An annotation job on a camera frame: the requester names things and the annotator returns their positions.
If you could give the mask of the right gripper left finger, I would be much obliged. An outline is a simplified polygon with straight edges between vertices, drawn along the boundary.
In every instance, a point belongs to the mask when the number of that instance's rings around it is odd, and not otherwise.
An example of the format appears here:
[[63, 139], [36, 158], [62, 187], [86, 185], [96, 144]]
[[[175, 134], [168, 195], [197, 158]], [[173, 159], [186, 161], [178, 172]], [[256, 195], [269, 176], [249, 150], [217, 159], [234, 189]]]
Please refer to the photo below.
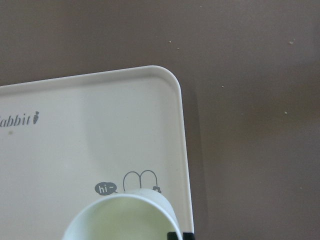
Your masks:
[[178, 233], [179, 233], [179, 231], [177, 228], [172, 228], [167, 232], [166, 239], [167, 240], [179, 240]]

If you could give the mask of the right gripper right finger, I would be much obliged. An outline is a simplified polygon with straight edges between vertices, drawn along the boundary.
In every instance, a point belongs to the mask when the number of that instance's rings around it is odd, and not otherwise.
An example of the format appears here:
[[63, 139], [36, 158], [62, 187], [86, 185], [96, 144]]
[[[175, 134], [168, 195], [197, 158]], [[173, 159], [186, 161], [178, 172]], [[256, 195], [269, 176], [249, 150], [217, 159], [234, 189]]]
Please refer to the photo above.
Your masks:
[[195, 229], [194, 227], [184, 228], [182, 230], [183, 240], [195, 240]]

